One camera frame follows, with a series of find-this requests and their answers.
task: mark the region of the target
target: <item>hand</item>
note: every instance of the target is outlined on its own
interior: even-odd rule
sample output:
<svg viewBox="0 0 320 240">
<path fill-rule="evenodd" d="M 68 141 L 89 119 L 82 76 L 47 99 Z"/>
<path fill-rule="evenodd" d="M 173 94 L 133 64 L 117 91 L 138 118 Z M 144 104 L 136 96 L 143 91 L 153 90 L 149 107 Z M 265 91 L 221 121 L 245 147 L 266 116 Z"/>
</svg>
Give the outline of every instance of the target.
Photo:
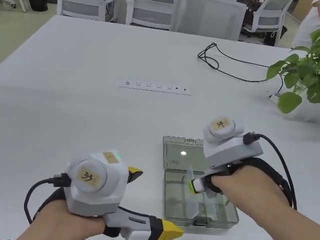
<svg viewBox="0 0 320 240">
<path fill-rule="evenodd" d="M 65 200 L 56 200 L 41 210 L 17 240 L 83 240 L 102 234 L 105 225 L 102 218 L 70 213 Z"/>
<path fill-rule="evenodd" d="M 288 200 L 277 184 L 260 169 L 245 166 L 231 176 L 212 176 L 212 183 L 220 188 L 237 208 L 253 218 L 258 225 L 261 209 L 287 205 Z"/>
</svg>

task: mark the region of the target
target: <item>white chair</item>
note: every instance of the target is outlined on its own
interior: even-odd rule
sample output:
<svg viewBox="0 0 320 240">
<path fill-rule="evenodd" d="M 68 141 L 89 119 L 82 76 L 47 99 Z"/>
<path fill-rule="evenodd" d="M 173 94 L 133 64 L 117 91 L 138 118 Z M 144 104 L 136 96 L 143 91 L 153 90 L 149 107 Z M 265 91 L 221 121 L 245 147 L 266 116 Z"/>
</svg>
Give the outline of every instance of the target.
<svg viewBox="0 0 320 240">
<path fill-rule="evenodd" d="M 277 46 L 284 25 L 286 12 L 293 0 L 264 0 L 257 11 L 253 12 L 252 25 L 244 29 L 250 33 L 276 32 L 274 46 Z"/>
<path fill-rule="evenodd" d="M 125 24 L 131 23 L 157 28 L 169 29 L 174 9 L 173 0 L 126 0 Z"/>
<path fill-rule="evenodd" d="M 58 15 L 105 22 L 110 3 L 114 4 L 114 11 L 113 17 L 108 22 L 115 22 L 119 0 L 58 0 L 56 11 Z"/>
<path fill-rule="evenodd" d="M 170 31 L 237 41 L 246 9 L 231 0 L 175 0 Z"/>
</svg>

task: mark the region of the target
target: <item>table surface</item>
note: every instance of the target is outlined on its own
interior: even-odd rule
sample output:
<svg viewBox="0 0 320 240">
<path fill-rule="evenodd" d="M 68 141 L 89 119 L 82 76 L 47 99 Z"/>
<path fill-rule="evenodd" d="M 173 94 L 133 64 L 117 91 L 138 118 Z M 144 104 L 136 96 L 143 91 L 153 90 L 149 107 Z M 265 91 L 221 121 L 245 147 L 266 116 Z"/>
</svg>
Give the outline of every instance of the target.
<svg viewBox="0 0 320 240">
<path fill-rule="evenodd" d="M 1 238 L 15 239 L 28 226 L 23 202 L 35 182 L 63 172 L 82 153 L 112 148 L 128 165 L 144 170 L 128 185 L 121 205 L 162 216 L 163 136 L 202 138 L 203 127 L 220 115 L 235 116 L 247 131 L 276 143 L 299 211 L 319 223 L 320 126 L 280 115 L 266 97 L 279 80 L 240 82 L 199 61 L 197 53 L 213 41 L 228 55 L 265 65 L 289 54 L 277 47 L 55 16 L 1 63 Z M 226 59 L 216 50 L 210 54 L 237 76 L 266 75 L 265 68 Z M 119 80 L 179 85 L 192 96 L 118 88 Z M 263 159 L 284 175 L 274 150 L 261 144 Z M 53 190 L 46 185 L 34 192 L 31 214 Z M 270 239 L 252 219 L 241 212 L 239 218 L 228 231 L 181 239 Z"/>
</svg>

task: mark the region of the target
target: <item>black cord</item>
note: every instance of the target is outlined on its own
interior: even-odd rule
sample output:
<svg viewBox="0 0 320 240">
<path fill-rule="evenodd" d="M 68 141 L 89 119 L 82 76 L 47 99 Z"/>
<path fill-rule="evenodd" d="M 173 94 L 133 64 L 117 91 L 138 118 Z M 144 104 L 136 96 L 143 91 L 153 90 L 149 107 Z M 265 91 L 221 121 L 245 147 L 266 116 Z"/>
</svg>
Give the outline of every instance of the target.
<svg viewBox="0 0 320 240">
<path fill-rule="evenodd" d="M 254 133 L 254 132 L 249 132 L 249 133 L 247 133 L 247 134 L 245 134 L 245 135 L 243 136 L 243 143 L 244 143 L 245 145 L 249 145 L 249 144 L 257 141 L 259 138 L 263 138 L 264 140 L 266 140 L 266 141 L 273 147 L 273 149 L 275 150 L 276 154 L 277 154 L 278 157 L 280 158 L 280 161 L 281 161 L 282 166 L 283 166 L 283 168 L 284 168 L 286 177 L 288 178 L 288 183 L 289 183 L 289 186 L 290 186 L 290 189 L 291 189 L 292 205 L 293 205 L 293 208 L 294 208 L 295 210 L 297 210 L 296 193 L 295 193 L 294 184 L 293 184 L 293 182 L 292 182 L 292 178 L 291 178 L 291 176 L 290 176 L 290 173 L 289 173 L 287 164 L 286 164 L 286 162 L 285 162 L 285 159 L 284 159 L 284 157 L 282 156 L 281 152 L 279 151 L 278 147 L 274 144 L 274 142 L 271 141 L 270 138 L 268 138 L 267 136 L 265 136 L 265 135 L 263 135 L 263 134 Z"/>
<path fill-rule="evenodd" d="M 32 224 L 33 220 L 30 216 L 30 212 L 28 209 L 28 203 L 31 197 L 31 194 L 33 193 L 33 191 L 39 187 L 42 184 L 53 184 L 54 187 L 70 187 L 71 185 L 71 179 L 68 176 L 67 173 L 61 173 L 61 174 L 57 174 L 55 175 L 53 178 L 48 178 L 48 179 L 43 179 L 41 181 L 38 181 L 36 184 L 34 184 L 28 191 L 28 193 L 25 196 L 25 200 L 24 200 L 24 212 L 26 215 L 26 218 L 29 222 L 29 224 Z"/>
<path fill-rule="evenodd" d="M 31 223 L 33 222 L 33 221 L 32 221 L 32 218 L 31 218 L 31 216 L 30 216 L 29 210 L 28 210 L 28 203 L 29 203 L 31 194 L 32 194 L 33 191 L 34 191 L 37 187 L 39 187 L 40 185 L 42 185 L 42 184 L 51 184 L 51 183 L 52 183 L 51 178 L 38 181 L 36 184 L 34 184 L 34 185 L 29 189 L 28 193 L 26 194 L 26 197 L 25 197 L 24 205 L 23 205 L 23 206 L 24 206 L 24 212 L 25 212 L 26 218 L 28 219 L 29 224 L 31 224 Z"/>
<path fill-rule="evenodd" d="M 220 67 L 219 62 L 218 62 L 215 58 L 210 57 L 210 56 L 207 56 L 207 51 L 210 50 L 210 49 L 212 49 L 212 48 L 216 48 L 222 55 L 224 55 L 225 57 L 227 57 L 227 58 L 229 58 L 229 59 L 235 60 L 235 61 L 237 61 L 237 62 L 241 62 L 241 63 L 244 63 L 244 64 L 251 64 L 251 65 L 255 65 L 255 66 L 259 66 L 259 67 L 268 68 L 268 66 L 265 66 L 265 65 L 262 65 L 262 64 L 258 64 L 258 63 L 254 63 L 254 62 L 249 62 L 249 61 L 243 61 L 243 60 L 239 60 L 239 59 L 236 59 L 236 58 L 234 58 L 234 57 L 228 56 L 228 55 L 226 55 L 225 53 L 223 53 L 223 52 L 219 49 L 218 45 L 217 45 L 215 42 L 211 43 L 211 44 L 210 44 L 209 46 L 207 46 L 204 50 L 202 50 L 201 52 L 198 53 L 198 58 L 199 58 L 200 60 L 202 60 L 203 62 L 205 62 L 210 68 L 212 68 L 212 69 L 214 69 L 214 70 L 217 70 L 218 72 L 220 72 L 220 73 L 222 73 L 222 74 L 225 74 L 225 75 L 227 75 L 227 76 L 229 76 L 229 77 L 232 77 L 232 78 L 234 78 L 234 79 L 238 79 L 238 80 L 240 80 L 240 81 L 247 82 L 247 83 L 264 83 L 264 82 L 267 81 L 267 79 L 264 79 L 264 80 L 252 80 L 252 81 L 251 81 L 251 80 L 246 80 L 246 79 L 243 79 L 243 78 L 241 78 L 241 77 L 237 77 L 237 76 L 234 76 L 234 75 L 232 75 L 232 74 L 229 74 L 229 73 L 227 73 L 227 72 L 225 72 L 225 71 L 220 70 L 220 69 L 219 69 L 219 67 Z M 215 67 L 215 66 L 213 66 L 211 63 L 209 63 L 209 62 L 208 62 L 208 59 L 213 60 L 213 61 L 216 63 L 217 67 Z M 280 89 L 277 91 L 277 93 L 279 93 L 279 92 L 281 91 L 281 89 L 283 88 L 283 86 L 284 86 L 284 80 L 283 80 L 283 78 L 282 78 L 282 76 L 281 76 L 280 74 L 279 74 L 279 76 L 280 76 L 280 78 L 281 78 L 281 87 L 280 87 Z"/>
</svg>

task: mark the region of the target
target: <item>power strip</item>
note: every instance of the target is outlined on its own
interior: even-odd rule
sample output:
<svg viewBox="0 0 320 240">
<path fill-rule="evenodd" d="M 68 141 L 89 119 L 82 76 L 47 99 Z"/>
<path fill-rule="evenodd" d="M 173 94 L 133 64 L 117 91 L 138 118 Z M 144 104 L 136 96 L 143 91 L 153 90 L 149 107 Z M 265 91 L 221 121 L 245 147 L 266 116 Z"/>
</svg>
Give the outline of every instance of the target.
<svg viewBox="0 0 320 240">
<path fill-rule="evenodd" d="M 140 89 L 154 92 L 163 92 L 169 94 L 192 95 L 191 91 L 186 87 L 167 85 L 161 83 L 151 83 L 142 81 L 117 81 L 116 85 L 120 88 Z"/>
</svg>

